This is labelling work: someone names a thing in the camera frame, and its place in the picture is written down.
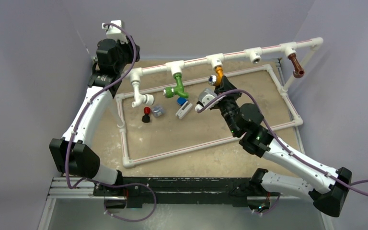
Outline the orange plastic faucet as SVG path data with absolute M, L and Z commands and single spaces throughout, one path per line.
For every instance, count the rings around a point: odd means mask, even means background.
M 211 74 L 208 78 L 208 83 L 211 86 L 218 87 L 221 85 L 222 78 L 224 76 L 223 68 L 222 66 L 216 66 L 214 67 L 215 74 Z

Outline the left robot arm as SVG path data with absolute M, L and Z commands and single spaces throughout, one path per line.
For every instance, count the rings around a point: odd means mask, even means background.
M 49 150 L 59 172 L 83 177 L 105 184 L 112 196 L 123 192 L 124 183 L 119 170 L 101 163 L 91 149 L 99 120 L 114 99 L 127 64 L 139 61 L 140 47 L 135 43 L 103 39 L 97 44 L 97 61 L 92 66 L 86 95 L 74 121 L 62 135 L 50 141 Z

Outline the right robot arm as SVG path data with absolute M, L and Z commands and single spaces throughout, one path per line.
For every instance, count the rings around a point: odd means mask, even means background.
M 238 106 L 241 92 L 226 76 L 220 80 L 211 75 L 208 83 L 215 87 L 218 101 L 212 109 L 219 109 L 233 137 L 249 154 L 275 162 L 294 173 L 296 177 L 281 176 L 266 169 L 257 169 L 250 181 L 250 189 L 256 195 L 265 191 L 287 193 L 311 201 L 322 213 L 339 217 L 347 198 L 352 172 L 319 163 L 290 147 L 270 129 L 262 126 L 265 121 L 255 103 Z

